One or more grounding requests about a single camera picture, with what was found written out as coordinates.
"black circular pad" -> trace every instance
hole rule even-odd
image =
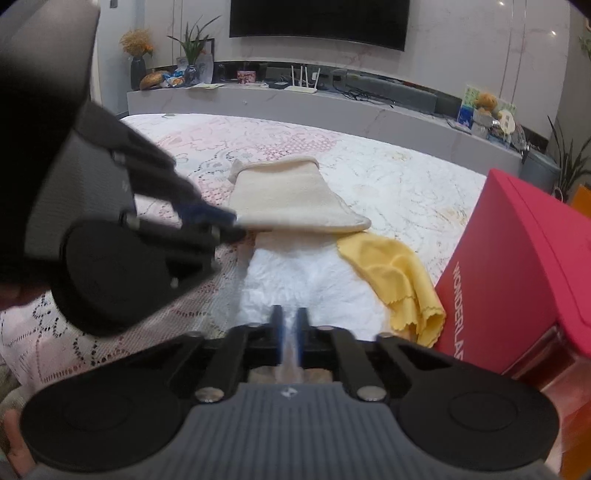
[[[504,471],[550,452],[558,415],[533,388],[470,367],[417,377],[402,399],[398,421],[426,453],[460,468]]]
[[[91,220],[76,225],[51,289],[69,322],[96,336],[121,333],[170,301],[164,257],[133,231]]]
[[[21,429],[37,461],[65,471],[103,472],[158,452],[183,420],[178,398],[154,372],[126,368],[40,391],[25,406]]]

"cable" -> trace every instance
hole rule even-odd
[[[383,103],[383,102],[376,102],[376,100],[386,100],[391,105],[395,105],[396,102],[391,98],[384,97],[377,93],[368,92],[367,90],[362,90],[356,87],[350,87],[349,90],[341,90],[335,86],[335,79],[332,81],[333,88],[342,94],[345,98],[350,100],[356,100],[358,102],[369,102],[369,103]]]

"bread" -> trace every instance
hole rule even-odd
[[[147,74],[142,81],[139,83],[140,90],[147,90],[148,88],[155,87],[156,85],[160,85],[164,80],[164,76],[162,72],[152,72]]]

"marble wall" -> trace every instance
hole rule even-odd
[[[155,65],[181,55],[166,38],[199,16],[222,18],[208,32],[216,60],[329,64],[408,80],[458,97],[466,84],[514,100],[518,119],[549,137],[569,45],[566,0],[411,0],[404,52],[337,40],[229,38],[231,0],[145,0]]]

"white wall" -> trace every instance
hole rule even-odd
[[[144,0],[119,0],[117,8],[110,8],[109,0],[98,0],[97,3],[100,5],[100,19],[95,52],[100,100],[103,107],[117,115],[127,111],[126,95],[131,91],[131,59],[121,50],[119,40],[127,31],[143,27]]]
[[[146,26],[158,48],[154,64],[181,56],[166,34],[180,35],[187,21],[201,15],[223,15],[208,30],[216,39],[216,61],[351,67],[458,97],[470,84],[513,99],[525,126],[550,135],[546,116],[553,118],[558,109],[569,45],[566,0],[411,0],[404,52],[313,38],[229,38],[230,2],[145,0]]]
[[[573,140],[575,155],[591,135],[591,60],[581,51],[579,44],[581,35],[591,34],[585,31],[583,15],[576,8],[572,8],[569,61],[556,118],[562,127],[567,148],[570,140]],[[548,145],[548,153],[552,156],[557,155],[554,140]],[[587,148],[586,154],[591,155],[590,147]],[[587,168],[591,170],[591,160],[587,162]],[[581,178],[574,189],[576,185],[586,181],[591,181],[591,176]]]

